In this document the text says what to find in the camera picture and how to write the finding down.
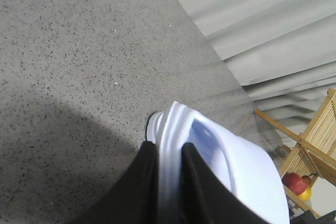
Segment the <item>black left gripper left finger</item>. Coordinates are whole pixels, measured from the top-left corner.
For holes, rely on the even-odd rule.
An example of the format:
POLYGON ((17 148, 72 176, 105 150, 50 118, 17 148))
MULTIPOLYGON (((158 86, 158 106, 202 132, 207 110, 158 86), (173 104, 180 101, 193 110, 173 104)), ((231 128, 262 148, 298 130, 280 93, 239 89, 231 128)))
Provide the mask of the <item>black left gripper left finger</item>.
POLYGON ((72 223, 156 223, 157 152, 144 141, 121 178, 72 223))

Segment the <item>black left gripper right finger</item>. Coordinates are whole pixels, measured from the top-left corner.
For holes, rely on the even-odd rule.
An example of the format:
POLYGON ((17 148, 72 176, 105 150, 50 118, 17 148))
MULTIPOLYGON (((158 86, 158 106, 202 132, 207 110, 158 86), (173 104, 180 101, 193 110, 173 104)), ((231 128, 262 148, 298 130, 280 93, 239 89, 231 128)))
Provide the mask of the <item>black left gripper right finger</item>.
POLYGON ((208 168, 196 147, 182 147, 184 223, 266 223, 240 202, 208 168))

